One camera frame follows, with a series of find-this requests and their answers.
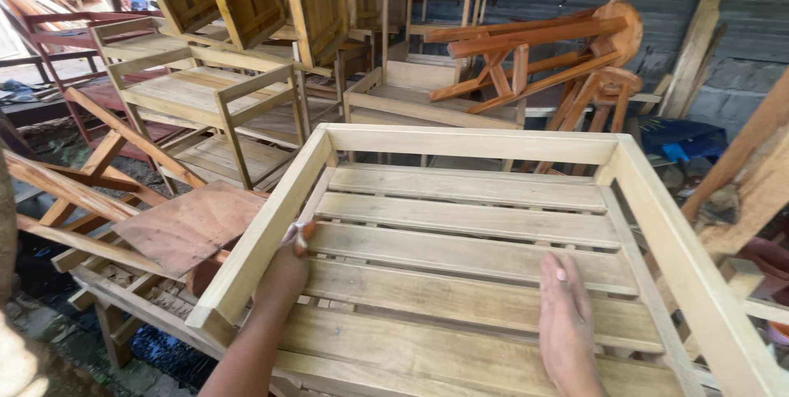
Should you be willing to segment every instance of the human arm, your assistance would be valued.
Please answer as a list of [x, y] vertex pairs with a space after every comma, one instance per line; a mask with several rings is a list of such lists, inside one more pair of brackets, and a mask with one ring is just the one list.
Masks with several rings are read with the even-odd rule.
[[[305, 238], [313, 226], [307, 226]], [[277, 345], [288, 313], [304, 290], [309, 274], [305, 247], [292, 241], [274, 256], [255, 290], [244, 328], [203, 385], [199, 397], [268, 395]]]
[[608, 397], [594, 358], [594, 321], [572, 256], [546, 253], [540, 278], [540, 352], [562, 397]]

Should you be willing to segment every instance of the natural wood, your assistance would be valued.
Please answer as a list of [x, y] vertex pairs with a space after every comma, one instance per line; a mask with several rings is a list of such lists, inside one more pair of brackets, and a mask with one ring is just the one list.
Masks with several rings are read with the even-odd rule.
[[323, 196], [316, 216], [469, 235], [618, 248], [610, 220], [598, 215], [328, 192]]
[[209, 326], [216, 322], [225, 330], [231, 330], [230, 322], [235, 321], [242, 311], [274, 255], [281, 235], [296, 216], [312, 181], [321, 171], [331, 151], [327, 133], [319, 126], [293, 160], [290, 170], [282, 177], [279, 188], [272, 193], [248, 230], [236, 243], [218, 277], [203, 293], [200, 303], [195, 307], [195, 310], [203, 309], [202, 314], [190, 314], [186, 321], [187, 326], [219, 344], [227, 341], [225, 335], [221, 335], [222, 339], [216, 339], [217, 333], [211, 331]]
[[214, 181], [112, 229], [149, 260], [181, 277], [246, 231], [265, 201]]
[[[540, 291], [400, 269], [310, 260], [310, 297], [377, 306], [518, 331], [539, 331]], [[662, 353], [646, 306], [594, 299], [595, 342]]]
[[721, 386], [734, 394], [781, 395], [785, 385], [777, 364], [742, 305], [635, 141], [617, 137], [608, 164]]
[[360, 164], [340, 166], [331, 178], [330, 187], [342, 192], [605, 212], [603, 199], [594, 186], [554, 185], [528, 174], [510, 180], [491, 180], [486, 172], [459, 176], [433, 170], [405, 171], [397, 166], [377, 169]]
[[701, 69], [701, 63], [720, 17], [719, 4], [720, 0], [699, 0], [674, 68], [675, 78], [671, 81], [666, 97], [660, 104], [660, 116], [679, 118], [685, 105], [693, 101], [689, 98], [695, 87], [697, 75], [704, 71]]
[[[441, 376], [470, 388], [508, 393], [528, 390], [532, 395], [556, 393], [540, 367], [538, 346], [528, 342], [305, 305], [294, 306], [286, 327], [280, 345], [286, 351], [353, 358], [354, 363], [400, 375]], [[369, 349], [370, 340], [376, 341], [377, 349]], [[511, 362], [502, 352], [511, 353], [518, 362]], [[599, 358], [597, 365], [604, 386], [621, 390], [614, 395], [679, 392], [672, 372], [656, 365], [606, 358]]]
[[[615, 255], [601, 252], [333, 222], [318, 222], [309, 244], [311, 250], [332, 256], [509, 282], [538, 282], [540, 260], [546, 252], [558, 256], [571, 253], [588, 289], [626, 295], [637, 293], [626, 263]], [[487, 255], [480, 258], [480, 253]]]
[[179, 276], [172, 275], [168, 271], [165, 271], [158, 264], [146, 259], [139, 253], [120, 249], [117, 246], [85, 237], [79, 233], [44, 226], [25, 215], [16, 216], [16, 226], [23, 231], [34, 233], [39, 237], [58, 242], [62, 245], [72, 246], [75, 249], [92, 253], [93, 255], [106, 258], [107, 260], [117, 261], [118, 263], [129, 265], [132, 268], [142, 269], [143, 271], [161, 275], [168, 279], [179, 279]]
[[696, 221], [698, 208], [716, 190], [727, 185], [744, 168], [751, 155], [777, 130], [789, 124], [789, 70], [775, 83], [756, 111], [745, 123], [731, 145], [688, 197], [682, 207], [690, 222]]
[[142, 149], [151, 158], [159, 162], [162, 166], [166, 167], [173, 173], [176, 173], [182, 180], [192, 186], [198, 188], [205, 185], [205, 182], [196, 176], [191, 170], [184, 167], [181, 163], [172, 159], [164, 150], [157, 146], [149, 138], [140, 135], [123, 120], [115, 116], [113, 112], [100, 106], [86, 95], [83, 95], [77, 89], [69, 89], [69, 96], [71, 96], [80, 106], [84, 107], [88, 112], [93, 113], [98, 119], [102, 120], [106, 125], [109, 125], [113, 130], [117, 131], [130, 143]]
[[10, 150], [3, 152], [9, 173], [17, 180], [23, 180], [57, 198], [89, 210], [97, 215], [120, 222], [140, 213], [136, 208], [75, 182], [60, 173], [42, 167], [16, 155]]
[[468, 41], [452, 42], [448, 46], [448, 51], [452, 58], [468, 58], [482, 53], [511, 50], [521, 44], [536, 46], [547, 42], [616, 33], [626, 28], [627, 21], [624, 17], [613, 19], [587, 19], [569, 26], [526, 30], [523, 32], [497, 35], [487, 39], [470, 39]]

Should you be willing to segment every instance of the lumber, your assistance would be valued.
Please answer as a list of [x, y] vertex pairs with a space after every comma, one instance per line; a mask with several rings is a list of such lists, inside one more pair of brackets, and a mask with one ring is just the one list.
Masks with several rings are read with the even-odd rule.
[[3, 156], [12, 177], [111, 221], [120, 222], [140, 213], [138, 209], [126, 203], [114, 200], [60, 173], [46, 169], [35, 161], [22, 158], [14, 152], [7, 150], [3, 152]]
[[661, 117], [680, 118], [687, 103], [693, 101], [690, 96], [699, 72], [704, 71], [701, 63], [720, 18], [719, 5], [720, 0], [699, 0], [674, 68], [674, 80], [660, 103]]
[[775, 83], [751, 115], [728, 149], [707, 173], [682, 207], [690, 222], [696, 221], [698, 209], [716, 190], [729, 184], [742, 170], [759, 147], [776, 131], [789, 124], [789, 69]]
[[22, 231], [34, 233], [39, 237], [55, 241], [62, 245], [72, 246], [75, 249], [106, 258], [107, 260], [126, 264], [132, 268], [142, 269], [143, 271], [161, 275], [168, 279], [179, 280], [179, 277], [172, 275], [168, 271], [162, 269], [158, 264], [148, 260], [139, 253], [120, 249], [117, 246], [109, 245], [103, 241], [94, 240], [90, 237], [85, 237], [79, 233], [44, 226], [34, 219], [22, 214], [16, 215], [16, 227]]
[[93, 113], [93, 115], [104, 121], [104, 123], [109, 125], [113, 130], [118, 131], [126, 140], [129, 140], [130, 143], [142, 149], [143, 152], [167, 168], [167, 170], [170, 170], [178, 178], [184, 180], [187, 184], [192, 186], [192, 188], [199, 188], [205, 185], [205, 181], [193, 173], [192, 170], [170, 157], [150, 138], [137, 133], [137, 131], [132, 129], [109, 109], [97, 104], [77, 89], [69, 89], [68, 93], [72, 99], [80, 104], [80, 106], [84, 107], [88, 112]]
[[[310, 260], [305, 294], [453, 321], [539, 332], [540, 291], [535, 287], [316, 258]], [[596, 343], [663, 353], [657, 329], [644, 304], [593, 299], [592, 306]]]
[[604, 216], [403, 200], [328, 192], [316, 216], [413, 229], [618, 248]]

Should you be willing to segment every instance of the unfinished wooden bench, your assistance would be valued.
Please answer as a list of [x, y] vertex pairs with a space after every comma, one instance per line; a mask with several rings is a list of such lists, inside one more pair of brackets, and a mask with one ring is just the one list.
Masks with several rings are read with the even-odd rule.
[[[378, 166], [338, 163], [341, 150], [599, 167], [584, 178]], [[539, 262], [571, 254], [593, 297], [610, 395], [701, 397], [620, 203], [725, 394], [786, 395], [741, 301], [624, 135], [319, 125], [199, 299], [177, 280], [138, 294], [139, 279], [71, 272], [101, 301], [221, 358], [288, 225], [314, 219], [310, 278], [275, 367], [284, 395], [554, 396], [535, 342]]]

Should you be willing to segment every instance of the wooden plank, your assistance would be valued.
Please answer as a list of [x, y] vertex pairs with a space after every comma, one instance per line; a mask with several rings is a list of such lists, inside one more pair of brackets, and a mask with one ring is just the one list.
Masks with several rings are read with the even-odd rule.
[[778, 365], [632, 137], [617, 135], [613, 174], [724, 392], [785, 395]]
[[756, 150], [777, 130], [789, 124], [789, 69], [775, 83], [751, 115], [728, 149], [683, 204], [682, 211], [690, 222], [696, 222], [701, 204], [716, 190], [731, 182], [751, 159]]
[[[376, 349], [370, 349], [371, 343]], [[532, 343], [315, 306], [293, 307], [280, 349], [347, 359], [403, 374], [404, 381], [410, 376], [440, 377], [508, 395], [557, 392], [541, 366], [539, 347]], [[600, 357], [597, 366], [612, 397], [680, 393], [673, 372], [657, 365]]]
[[484, 173], [475, 177], [350, 169], [341, 166], [331, 178], [330, 189], [343, 192], [382, 193], [436, 200], [462, 200], [510, 206], [605, 212], [597, 186], [552, 184], [525, 180], [498, 180]]
[[452, 58], [468, 58], [482, 53], [495, 53], [514, 49], [521, 44], [536, 46], [548, 42], [566, 41], [595, 35], [616, 33], [627, 28], [623, 16], [611, 19], [587, 19], [567, 26], [526, 30], [485, 39], [451, 42], [447, 46]]
[[620, 246], [610, 219], [599, 215], [328, 192], [323, 196], [316, 216], [600, 248], [618, 249]]
[[213, 358], [222, 358], [224, 350], [217, 346], [212, 346], [203, 340], [197, 333], [187, 328], [181, 318], [161, 309], [139, 295], [129, 293], [123, 287], [116, 285], [95, 272], [91, 272], [84, 266], [78, 266], [72, 271], [72, 274], [77, 283], [87, 287], [97, 297], [110, 301], [118, 308], [132, 315], [139, 316], [143, 321], [189, 343]]
[[519, 129], [518, 125], [514, 122], [485, 118], [465, 112], [456, 112], [438, 106], [425, 106], [408, 101], [358, 93], [347, 93], [345, 98], [350, 106], [360, 106], [366, 109], [396, 113], [398, 115], [434, 121], [445, 125], [480, 129]]
[[72, 246], [75, 249], [92, 253], [93, 255], [106, 258], [118, 263], [127, 264], [132, 268], [142, 269], [146, 272], [167, 277], [168, 279], [179, 280], [179, 278], [162, 269], [158, 264], [146, 259], [139, 253], [119, 249], [117, 246], [109, 245], [103, 241], [85, 237], [79, 233], [64, 231], [54, 227], [40, 225], [34, 219], [19, 214], [16, 216], [16, 227], [22, 231], [34, 233], [39, 237], [55, 241], [62, 245]]
[[533, 183], [550, 183], [552, 185], [595, 185], [591, 177], [553, 177], [542, 173], [508, 173], [492, 172], [489, 170], [464, 170], [464, 169], [441, 169], [437, 167], [414, 167], [414, 166], [389, 166], [380, 164], [365, 164], [360, 162], [344, 162], [340, 165], [346, 169], [359, 170], [380, 170], [384, 172], [414, 173], [417, 175], [447, 175], [451, 177], [468, 177], [485, 180], [512, 180], [528, 181]]
[[241, 314], [332, 151], [327, 133], [319, 125], [222, 264], [187, 318], [187, 326], [218, 345], [230, 344], [234, 332], [231, 322]]
[[112, 229], [149, 260], [181, 277], [246, 231], [265, 201], [214, 181]]
[[626, 263], [603, 252], [333, 222], [317, 222], [309, 244], [311, 250], [328, 255], [507, 282], [538, 282], [540, 260], [546, 252], [558, 256], [569, 253], [577, 261], [588, 289], [637, 293], [635, 279]]
[[689, 97], [693, 93], [697, 75], [704, 71], [701, 62], [720, 17], [719, 5], [720, 0], [699, 0], [674, 68], [675, 78], [668, 87], [665, 100], [660, 104], [661, 117], [679, 118], [685, 105], [693, 101]]
[[323, 125], [334, 150], [454, 155], [605, 164], [617, 145], [610, 133], [507, 131], [412, 126]]
[[113, 130], [118, 131], [126, 140], [129, 140], [132, 144], [142, 149], [143, 152], [148, 154], [153, 160], [156, 160], [159, 164], [174, 173], [179, 179], [184, 180], [184, 182], [192, 186], [192, 188], [199, 188], [205, 185], [205, 181], [200, 177], [183, 166], [183, 164], [170, 157], [150, 138], [137, 133], [123, 120], [115, 116], [109, 109], [100, 106], [77, 89], [69, 89], [69, 96], [88, 112], [93, 113], [98, 119], [104, 121], [104, 123], [109, 125]]
[[690, 358], [683, 348], [682, 340], [674, 328], [671, 315], [666, 310], [666, 305], [660, 297], [655, 282], [649, 274], [644, 257], [633, 236], [633, 231], [627, 224], [625, 215], [619, 207], [614, 191], [608, 186], [600, 186], [603, 198], [608, 206], [608, 214], [614, 222], [617, 235], [622, 240], [622, 251], [618, 254], [620, 259], [627, 260], [632, 269], [632, 273], [638, 284], [639, 298], [649, 309], [653, 324], [656, 325], [660, 334], [660, 340], [665, 348], [665, 355], [662, 357], [665, 365], [674, 370], [679, 386], [683, 389], [685, 397], [704, 397], [705, 392], [698, 383], [694, 374], [694, 369], [690, 363]]
[[[305, 294], [496, 328], [540, 330], [535, 287], [311, 259]], [[663, 353], [644, 304], [593, 299], [592, 306], [597, 344]]]
[[3, 152], [9, 174], [97, 215], [120, 222], [140, 213], [136, 208], [75, 182], [7, 150]]

